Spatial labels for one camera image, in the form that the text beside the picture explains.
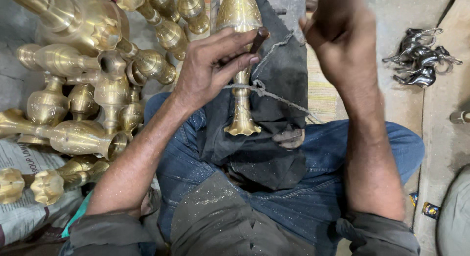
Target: forearm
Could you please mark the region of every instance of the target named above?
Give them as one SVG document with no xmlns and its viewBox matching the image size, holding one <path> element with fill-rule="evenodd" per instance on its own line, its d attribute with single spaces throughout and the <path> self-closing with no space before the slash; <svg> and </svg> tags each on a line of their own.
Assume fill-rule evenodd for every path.
<svg viewBox="0 0 470 256">
<path fill-rule="evenodd" d="M 93 190 L 86 214 L 126 212 L 140 215 L 140 207 L 166 145 L 193 113 L 170 95 L 126 150 L 109 167 Z"/>
<path fill-rule="evenodd" d="M 350 117 L 344 177 L 349 210 L 402 221 L 402 185 L 385 128 L 380 90 L 362 87 L 342 97 Z"/>
</svg>

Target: fingernail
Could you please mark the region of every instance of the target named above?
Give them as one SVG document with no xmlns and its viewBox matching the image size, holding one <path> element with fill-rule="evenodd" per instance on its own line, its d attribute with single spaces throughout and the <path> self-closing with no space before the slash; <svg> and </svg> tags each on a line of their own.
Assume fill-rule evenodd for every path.
<svg viewBox="0 0 470 256">
<path fill-rule="evenodd" d="M 260 59 L 258 56 L 252 57 L 252 58 L 250 59 L 250 65 L 256 64 L 256 63 L 258 63 L 260 60 L 261 60 L 261 59 Z"/>
</svg>

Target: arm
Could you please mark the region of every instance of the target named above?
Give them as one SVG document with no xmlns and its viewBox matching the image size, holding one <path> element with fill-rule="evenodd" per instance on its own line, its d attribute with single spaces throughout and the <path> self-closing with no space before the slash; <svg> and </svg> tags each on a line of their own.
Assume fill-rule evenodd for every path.
<svg viewBox="0 0 470 256">
<path fill-rule="evenodd" d="M 375 19 L 362 0 L 329 4 L 318 10 L 335 11 L 348 5 L 331 41 L 313 20 L 300 20 L 325 77 L 336 87 L 350 118 L 345 162 L 345 188 L 350 211 L 404 220 L 405 201 L 400 176 L 385 129 L 384 104 L 377 81 Z"/>
<path fill-rule="evenodd" d="M 140 216 L 142 201 L 174 132 L 236 73 L 260 61 L 259 54 L 244 49 L 255 35 L 256 30 L 236 33 L 227 28 L 189 45 L 174 91 L 97 183 L 86 215 L 124 212 Z"/>
</svg>

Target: woven mat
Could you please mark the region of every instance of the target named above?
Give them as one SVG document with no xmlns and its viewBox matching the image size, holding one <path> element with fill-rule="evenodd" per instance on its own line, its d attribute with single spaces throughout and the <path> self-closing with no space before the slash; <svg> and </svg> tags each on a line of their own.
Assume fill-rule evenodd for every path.
<svg viewBox="0 0 470 256">
<path fill-rule="evenodd" d="M 315 52 L 309 45 L 307 45 L 307 68 L 308 109 L 322 122 L 332 121 L 336 116 L 338 91 L 326 80 Z"/>
</svg>

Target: wrist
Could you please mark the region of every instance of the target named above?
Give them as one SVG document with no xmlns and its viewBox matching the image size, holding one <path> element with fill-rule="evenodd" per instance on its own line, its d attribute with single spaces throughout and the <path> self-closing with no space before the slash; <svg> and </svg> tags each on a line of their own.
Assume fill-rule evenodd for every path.
<svg viewBox="0 0 470 256">
<path fill-rule="evenodd" d="M 384 99 L 377 84 L 338 89 L 350 119 L 384 117 Z"/>
<path fill-rule="evenodd" d="M 168 97 L 169 110 L 175 112 L 186 120 L 199 108 L 188 103 L 186 97 L 180 95 L 178 92 L 172 92 Z"/>
</svg>

